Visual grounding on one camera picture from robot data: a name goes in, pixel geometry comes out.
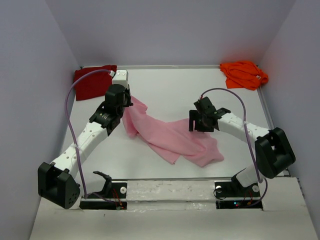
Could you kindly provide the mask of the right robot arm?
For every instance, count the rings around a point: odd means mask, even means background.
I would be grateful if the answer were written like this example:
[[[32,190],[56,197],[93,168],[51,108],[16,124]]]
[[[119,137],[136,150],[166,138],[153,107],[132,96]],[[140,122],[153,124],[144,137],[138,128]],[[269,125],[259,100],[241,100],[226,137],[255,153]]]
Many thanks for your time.
[[[230,190],[242,196],[259,180],[273,179],[296,161],[296,156],[283,129],[267,129],[248,123],[222,107],[216,109],[208,97],[194,103],[189,111],[189,131],[227,133],[248,144],[254,163],[235,174]]]

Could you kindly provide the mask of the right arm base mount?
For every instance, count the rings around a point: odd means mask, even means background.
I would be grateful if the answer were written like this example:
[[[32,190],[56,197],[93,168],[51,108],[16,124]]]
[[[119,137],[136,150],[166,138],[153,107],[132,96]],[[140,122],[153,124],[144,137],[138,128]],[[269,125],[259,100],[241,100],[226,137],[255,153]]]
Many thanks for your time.
[[[243,187],[235,177],[214,183],[213,196],[218,210],[263,209],[260,188],[257,182]]]

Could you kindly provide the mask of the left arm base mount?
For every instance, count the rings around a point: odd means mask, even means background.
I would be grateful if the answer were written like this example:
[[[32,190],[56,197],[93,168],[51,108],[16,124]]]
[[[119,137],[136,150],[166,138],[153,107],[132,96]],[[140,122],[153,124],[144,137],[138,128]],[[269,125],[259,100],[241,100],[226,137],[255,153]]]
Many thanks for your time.
[[[90,193],[87,198],[81,198],[79,208],[82,210],[126,210],[127,181],[112,180],[112,178],[101,172],[94,171],[93,174],[104,179],[104,185],[100,191]]]

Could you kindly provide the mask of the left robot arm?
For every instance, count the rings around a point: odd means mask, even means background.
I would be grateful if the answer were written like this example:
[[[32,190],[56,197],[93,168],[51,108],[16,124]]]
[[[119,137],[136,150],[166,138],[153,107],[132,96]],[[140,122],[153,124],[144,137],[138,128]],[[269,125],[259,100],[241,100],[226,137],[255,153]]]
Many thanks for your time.
[[[76,176],[83,175],[82,164],[120,124],[125,108],[132,105],[129,85],[113,83],[80,135],[72,134],[73,144],[51,163],[38,167],[38,194],[64,209],[71,208],[80,194],[87,192],[84,181],[76,182]]]

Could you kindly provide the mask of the pink t shirt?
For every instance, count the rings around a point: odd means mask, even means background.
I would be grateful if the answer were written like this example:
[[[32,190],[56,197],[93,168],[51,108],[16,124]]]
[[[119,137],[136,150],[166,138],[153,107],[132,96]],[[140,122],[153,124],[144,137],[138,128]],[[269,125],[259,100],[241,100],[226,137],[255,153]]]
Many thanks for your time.
[[[122,122],[126,134],[140,138],[155,153],[170,164],[184,157],[199,167],[224,160],[218,141],[209,133],[189,131],[187,118],[164,122],[147,114],[148,107],[135,97],[132,106],[124,110]]]

